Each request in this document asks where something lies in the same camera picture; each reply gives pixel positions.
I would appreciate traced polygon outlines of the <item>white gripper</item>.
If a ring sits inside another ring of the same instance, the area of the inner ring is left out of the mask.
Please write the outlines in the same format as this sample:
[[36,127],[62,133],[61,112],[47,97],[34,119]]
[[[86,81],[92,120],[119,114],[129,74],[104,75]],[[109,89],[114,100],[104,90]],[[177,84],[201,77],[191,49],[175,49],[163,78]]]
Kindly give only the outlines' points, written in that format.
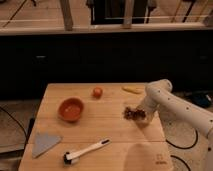
[[146,95],[137,106],[137,109],[141,109],[144,112],[138,114],[136,124],[141,127],[148,126],[154,118],[153,113],[156,111],[157,106],[157,102]]

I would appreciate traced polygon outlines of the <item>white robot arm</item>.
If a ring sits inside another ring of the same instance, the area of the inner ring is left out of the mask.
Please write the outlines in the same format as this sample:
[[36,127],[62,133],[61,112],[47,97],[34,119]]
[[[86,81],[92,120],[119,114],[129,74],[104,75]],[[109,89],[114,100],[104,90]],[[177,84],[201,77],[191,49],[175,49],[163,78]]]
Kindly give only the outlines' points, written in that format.
[[172,88],[172,83],[168,79],[147,83],[145,97],[138,108],[151,117],[157,107],[163,105],[205,136],[209,143],[204,171],[213,171],[213,113],[173,95]]

